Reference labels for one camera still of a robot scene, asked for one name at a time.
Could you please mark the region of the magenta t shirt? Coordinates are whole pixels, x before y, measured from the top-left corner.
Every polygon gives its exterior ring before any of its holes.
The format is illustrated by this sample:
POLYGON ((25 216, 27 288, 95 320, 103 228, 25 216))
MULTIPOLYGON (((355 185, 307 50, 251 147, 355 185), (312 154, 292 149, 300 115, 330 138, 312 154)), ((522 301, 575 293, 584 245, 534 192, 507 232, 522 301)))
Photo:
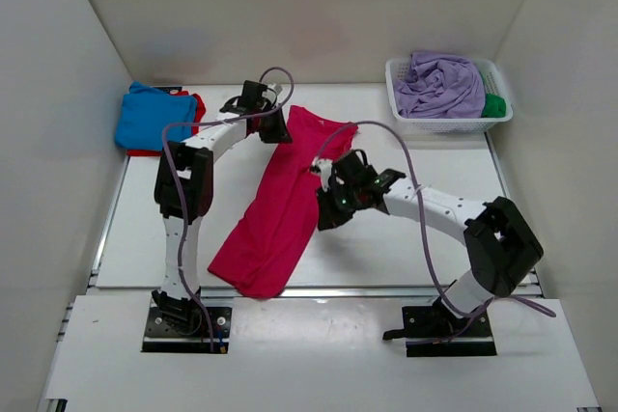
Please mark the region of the magenta t shirt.
POLYGON ((294 105, 288 129, 293 141, 276 148, 254 200, 208 267, 210 274, 255 299, 281 293, 317 228, 321 182, 310 172, 313 159, 317 154, 339 158, 351 148, 358 127, 294 105))

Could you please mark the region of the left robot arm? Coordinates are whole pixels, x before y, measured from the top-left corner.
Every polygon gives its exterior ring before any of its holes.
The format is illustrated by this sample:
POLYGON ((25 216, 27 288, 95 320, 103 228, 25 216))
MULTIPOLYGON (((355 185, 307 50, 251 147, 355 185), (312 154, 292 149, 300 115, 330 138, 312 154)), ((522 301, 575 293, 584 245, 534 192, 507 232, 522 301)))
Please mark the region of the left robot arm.
POLYGON ((213 200, 214 165, 227 151, 253 134, 265 144, 290 143, 278 84, 247 80, 241 93, 226 101, 212 122, 173 142, 163 139, 154 187, 165 228, 163 284, 153 292, 161 318, 182 337, 212 329, 201 302, 197 248, 202 219, 213 200))

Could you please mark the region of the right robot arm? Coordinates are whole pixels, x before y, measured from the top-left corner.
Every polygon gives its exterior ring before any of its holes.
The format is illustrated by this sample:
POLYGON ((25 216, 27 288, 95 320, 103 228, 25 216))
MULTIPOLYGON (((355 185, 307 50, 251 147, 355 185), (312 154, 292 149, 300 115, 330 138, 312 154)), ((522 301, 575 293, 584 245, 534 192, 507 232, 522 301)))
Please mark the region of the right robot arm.
POLYGON ((466 200, 424 187, 410 175, 377 172, 364 151, 353 150, 335 161, 317 158, 310 171, 320 179, 316 191, 321 231, 348 223, 361 210, 415 221, 421 242, 436 230, 465 248, 469 268, 432 305, 433 323, 455 335, 493 300, 508 298, 544 256, 544 248, 515 203, 498 196, 490 202, 466 200))

